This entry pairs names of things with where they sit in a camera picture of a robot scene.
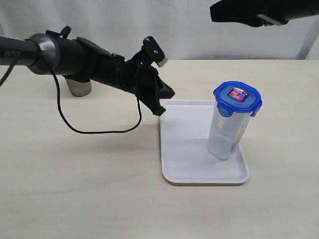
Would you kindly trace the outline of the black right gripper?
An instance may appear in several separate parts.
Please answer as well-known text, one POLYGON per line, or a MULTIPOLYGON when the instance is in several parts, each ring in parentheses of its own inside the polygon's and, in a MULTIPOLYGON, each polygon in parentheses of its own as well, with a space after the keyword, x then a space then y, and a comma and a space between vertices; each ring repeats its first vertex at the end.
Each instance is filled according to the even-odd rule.
POLYGON ((220 0, 209 7, 213 22, 283 26, 319 14, 317 0, 220 0))

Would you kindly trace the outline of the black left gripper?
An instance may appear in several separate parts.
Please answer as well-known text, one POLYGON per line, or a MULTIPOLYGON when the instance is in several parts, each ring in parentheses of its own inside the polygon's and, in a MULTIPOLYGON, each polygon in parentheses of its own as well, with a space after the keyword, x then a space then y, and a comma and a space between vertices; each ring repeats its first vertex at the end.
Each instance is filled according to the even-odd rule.
POLYGON ((143 40, 142 47, 131 59, 125 63, 134 72, 138 86, 137 98, 155 116, 161 116, 165 108, 160 104, 160 99, 171 99, 175 95, 174 89, 167 85, 160 77, 157 69, 152 64, 157 64, 165 54, 153 36, 143 40))

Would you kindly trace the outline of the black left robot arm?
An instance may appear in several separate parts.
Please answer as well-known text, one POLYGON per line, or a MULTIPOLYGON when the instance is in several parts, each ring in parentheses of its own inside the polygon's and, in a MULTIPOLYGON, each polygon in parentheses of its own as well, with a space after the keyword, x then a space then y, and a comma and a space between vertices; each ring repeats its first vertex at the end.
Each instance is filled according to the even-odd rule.
POLYGON ((171 99, 175 92, 152 66, 156 63, 162 67, 167 62, 152 36, 147 36, 140 51, 126 60, 86 38, 69 39, 70 31, 66 26, 60 32, 48 30, 27 39, 1 36, 0 63, 10 65, 16 58, 17 65, 26 66, 37 75, 54 72, 68 84, 84 86, 95 81, 137 96, 153 115, 165 112, 160 100, 171 99))

